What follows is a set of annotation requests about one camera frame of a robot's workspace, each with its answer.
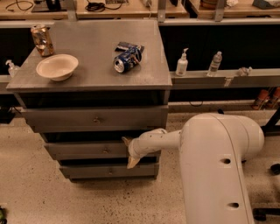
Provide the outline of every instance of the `spray bottle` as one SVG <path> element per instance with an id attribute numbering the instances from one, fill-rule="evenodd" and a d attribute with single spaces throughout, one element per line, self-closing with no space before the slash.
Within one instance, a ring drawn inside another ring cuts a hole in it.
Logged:
<path id="1" fill-rule="evenodd" d="M 9 65 L 9 69 L 8 69 L 8 72 L 10 74 L 11 77 L 14 77 L 15 76 L 15 73 L 18 71 L 19 69 L 19 66 L 15 66 L 14 63 L 12 63 L 11 59 L 8 59 L 6 61 L 6 66 Z"/>
<path id="2" fill-rule="evenodd" d="M 178 76 L 186 75 L 186 68 L 187 68 L 187 64 L 188 64 L 188 61 L 186 59 L 187 50 L 188 50 L 188 48 L 184 49 L 184 52 L 182 53 L 182 57 L 178 60 L 177 68 L 176 68 L 176 75 L 178 75 Z"/>

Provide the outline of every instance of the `shelf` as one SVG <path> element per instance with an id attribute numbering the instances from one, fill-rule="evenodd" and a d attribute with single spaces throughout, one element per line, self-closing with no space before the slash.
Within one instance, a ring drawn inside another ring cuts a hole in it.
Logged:
<path id="1" fill-rule="evenodd" d="M 214 18 L 215 10 L 209 10 L 200 6 L 200 0 L 189 0 L 192 9 L 198 18 Z M 252 5 L 253 0 L 240 0 L 239 3 L 231 8 L 225 8 L 224 18 L 246 18 L 246 17 L 276 17 L 280 16 L 280 8 L 261 10 Z"/>
<path id="2" fill-rule="evenodd" d="M 87 0 L 80 0 L 77 2 L 77 17 L 78 18 L 156 18 L 158 16 L 158 0 L 152 1 L 150 7 L 145 7 L 142 0 L 130 0 L 129 4 L 124 4 L 118 10 L 104 10 L 103 12 L 90 12 L 85 10 L 88 5 Z M 174 6 L 169 0 L 166 1 L 165 15 L 167 18 L 188 18 L 189 15 L 182 4 Z"/>
<path id="3" fill-rule="evenodd" d="M 29 10 L 20 10 L 15 1 L 12 0 L 1 0 L 0 1 L 0 19 L 5 20 L 22 20 L 22 19 L 67 19 L 68 15 L 66 11 L 58 12 L 36 12 L 32 13 L 34 5 Z M 20 7 L 22 9 L 27 9 L 31 6 L 30 3 L 22 2 Z"/>
<path id="4" fill-rule="evenodd" d="M 207 71 L 187 71 L 179 77 L 171 72 L 172 90 L 215 88 L 280 87 L 280 69 L 253 69 L 249 76 L 238 76 L 237 70 L 219 70 L 215 77 L 206 77 Z"/>

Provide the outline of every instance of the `beige bowl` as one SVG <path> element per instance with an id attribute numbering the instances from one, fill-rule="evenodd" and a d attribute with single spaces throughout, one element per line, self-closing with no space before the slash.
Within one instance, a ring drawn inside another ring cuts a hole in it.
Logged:
<path id="1" fill-rule="evenodd" d="M 36 72 L 53 81 L 64 81 L 68 79 L 79 61 L 69 54 L 57 54 L 40 61 L 36 67 Z"/>

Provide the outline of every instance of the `gray cabinet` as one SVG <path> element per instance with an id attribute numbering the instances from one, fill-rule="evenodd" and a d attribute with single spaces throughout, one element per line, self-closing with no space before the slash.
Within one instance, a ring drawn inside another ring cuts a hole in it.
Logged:
<path id="1" fill-rule="evenodd" d="M 57 22 L 50 31 L 56 53 L 79 60 L 73 76 L 60 82 L 40 77 L 36 65 L 42 58 L 34 49 L 7 89 L 17 97 L 27 124 L 43 137 L 63 175 L 156 177 L 160 153 L 143 157 L 128 170 L 122 137 L 138 137 L 166 125 L 172 81 L 157 22 Z M 141 65 L 125 74 L 112 65 L 119 41 L 145 47 Z"/>

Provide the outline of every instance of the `cable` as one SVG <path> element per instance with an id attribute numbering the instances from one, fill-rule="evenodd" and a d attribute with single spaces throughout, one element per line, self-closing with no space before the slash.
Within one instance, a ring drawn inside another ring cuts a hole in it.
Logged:
<path id="1" fill-rule="evenodd" d="M 28 7 L 28 8 L 26 8 L 26 9 L 22 9 L 22 8 L 20 8 L 19 3 L 28 3 L 28 4 L 30 4 L 31 6 Z M 7 11 L 13 11 L 13 12 L 14 12 L 14 10 L 9 10 L 9 7 L 11 7 L 11 6 L 14 5 L 14 4 L 16 4 L 17 7 L 18 7 L 21 11 L 28 11 L 28 10 L 29 10 L 30 8 L 32 8 L 33 5 L 34 5 L 32 2 L 29 2 L 29 1 L 18 1 L 18 0 L 16 0 L 15 3 L 11 3 L 11 4 L 7 5 L 5 9 L 6 9 Z"/>
<path id="2" fill-rule="evenodd" d="M 151 18 L 151 4 L 148 3 L 149 7 L 150 7 L 150 15 L 149 15 L 149 18 Z"/>
<path id="3" fill-rule="evenodd" d="M 123 3 L 121 3 L 118 7 L 116 8 L 109 8 L 107 6 L 105 6 L 105 3 L 90 3 L 88 0 L 88 5 L 85 7 L 85 9 L 87 11 L 92 11 L 92 12 L 102 12 L 107 10 L 112 10 L 112 11 L 116 11 L 118 9 L 120 9 L 123 5 Z"/>
<path id="4" fill-rule="evenodd" d="M 21 112 L 15 106 L 11 106 L 11 107 L 14 108 L 21 115 Z"/>

